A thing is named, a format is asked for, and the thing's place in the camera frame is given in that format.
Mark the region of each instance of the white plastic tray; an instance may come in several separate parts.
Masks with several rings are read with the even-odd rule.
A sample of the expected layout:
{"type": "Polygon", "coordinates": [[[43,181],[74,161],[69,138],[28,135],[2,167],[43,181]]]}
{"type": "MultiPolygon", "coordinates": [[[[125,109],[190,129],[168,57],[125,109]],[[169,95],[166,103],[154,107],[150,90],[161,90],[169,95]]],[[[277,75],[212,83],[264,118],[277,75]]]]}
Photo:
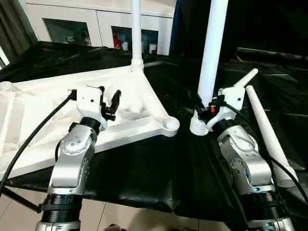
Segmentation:
{"type": "MultiPolygon", "coordinates": [[[[156,135],[176,135],[180,123],[170,117],[144,73],[130,66],[19,83],[0,83],[0,179],[20,145],[33,129],[70,93],[81,86],[104,86],[104,102],[122,91],[116,120],[99,134],[95,151],[101,152],[156,135]]],[[[69,102],[25,149],[11,177],[54,165],[57,142],[72,122],[79,122],[76,102],[69,102]]]]}

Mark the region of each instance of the glass cabinet door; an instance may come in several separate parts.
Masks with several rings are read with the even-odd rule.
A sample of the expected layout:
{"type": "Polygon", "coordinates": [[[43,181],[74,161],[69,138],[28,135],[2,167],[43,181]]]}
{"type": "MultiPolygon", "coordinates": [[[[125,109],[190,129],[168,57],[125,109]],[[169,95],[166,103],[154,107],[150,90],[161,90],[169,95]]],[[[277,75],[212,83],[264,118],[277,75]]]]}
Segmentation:
{"type": "Polygon", "coordinates": [[[35,4],[27,9],[39,40],[102,46],[95,10],[35,4]]]}
{"type": "MultiPolygon", "coordinates": [[[[131,50],[131,14],[97,11],[104,46],[131,50]]],[[[169,54],[172,18],[141,15],[142,51],[169,54]]]]}
{"type": "Polygon", "coordinates": [[[43,18],[52,42],[91,46],[87,24],[59,19],[43,18]]]}
{"type": "MultiPolygon", "coordinates": [[[[132,50],[131,28],[111,26],[114,48],[124,51],[132,50]]],[[[158,31],[141,30],[142,52],[157,54],[158,31]]]]}

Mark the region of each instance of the table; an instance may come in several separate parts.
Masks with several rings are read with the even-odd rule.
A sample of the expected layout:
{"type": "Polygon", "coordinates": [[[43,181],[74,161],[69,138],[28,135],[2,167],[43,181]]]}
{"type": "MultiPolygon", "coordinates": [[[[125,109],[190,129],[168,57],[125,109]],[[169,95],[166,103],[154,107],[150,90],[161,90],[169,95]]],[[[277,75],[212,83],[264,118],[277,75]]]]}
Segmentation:
{"type": "MultiPolygon", "coordinates": [[[[39,42],[0,72],[0,81],[26,81],[81,71],[129,65],[131,54],[108,48],[39,42]]],[[[171,116],[180,121],[173,138],[157,136],[98,153],[90,164],[85,198],[133,207],[174,212],[179,216],[224,221],[244,230],[239,198],[232,188],[228,166],[212,134],[196,137],[189,131],[197,89],[200,59],[144,55],[145,75],[171,116]]],[[[287,157],[306,169],[308,81],[305,72],[255,63],[220,63],[216,88],[234,84],[253,67],[261,75],[254,85],[287,157]]],[[[247,100],[243,113],[251,116],[247,100]]],[[[245,128],[243,121],[238,122],[245,128]]],[[[7,185],[46,192],[52,167],[8,180],[7,185]]],[[[308,192],[308,174],[299,173],[308,192]]],[[[283,191],[292,213],[307,217],[297,190],[283,191]]]]}

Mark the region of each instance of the red object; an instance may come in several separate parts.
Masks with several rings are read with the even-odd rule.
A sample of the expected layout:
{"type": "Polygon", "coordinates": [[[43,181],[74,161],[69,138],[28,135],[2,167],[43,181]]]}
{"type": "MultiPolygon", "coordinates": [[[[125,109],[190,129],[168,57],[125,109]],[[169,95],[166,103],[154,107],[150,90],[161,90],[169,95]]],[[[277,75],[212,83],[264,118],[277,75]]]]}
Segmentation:
{"type": "Polygon", "coordinates": [[[121,48],[121,43],[120,40],[117,38],[116,32],[113,32],[113,37],[114,37],[114,46],[116,50],[119,50],[121,48]]]}

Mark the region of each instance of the white tube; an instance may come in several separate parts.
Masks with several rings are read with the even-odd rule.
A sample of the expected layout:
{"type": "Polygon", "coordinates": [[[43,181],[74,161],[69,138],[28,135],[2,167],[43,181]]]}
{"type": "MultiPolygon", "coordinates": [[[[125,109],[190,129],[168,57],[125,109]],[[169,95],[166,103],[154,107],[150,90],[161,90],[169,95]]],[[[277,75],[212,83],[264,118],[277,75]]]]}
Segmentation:
{"type": "Polygon", "coordinates": [[[142,51],[141,51],[141,1],[131,0],[131,15],[132,15],[132,49],[133,58],[131,61],[132,70],[143,69],[142,51]]]}
{"type": "MultiPolygon", "coordinates": [[[[227,8],[228,0],[211,1],[198,87],[198,94],[205,107],[208,106],[213,97],[227,8]]],[[[199,121],[197,113],[192,117],[190,130],[193,134],[199,136],[204,136],[208,133],[205,123],[199,121]]]]}
{"type": "MultiPolygon", "coordinates": [[[[294,169],[289,165],[287,158],[284,155],[284,152],[280,146],[280,143],[277,139],[277,136],[273,130],[273,127],[270,124],[270,121],[262,107],[262,104],[255,92],[253,86],[246,87],[249,100],[252,104],[260,131],[266,145],[266,148],[271,157],[281,163],[298,181],[297,175],[294,169]]],[[[277,175],[277,183],[280,187],[290,188],[295,186],[292,179],[277,165],[274,164],[274,171],[277,175]]]]}
{"type": "Polygon", "coordinates": [[[258,74],[258,69],[254,68],[250,72],[248,72],[247,75],[245,75],[243,78],[241,78],[234,86],[239,88],[244,88],[247,83],[249,83],[250,80],[253,79],[253,77],[258,74]]]}

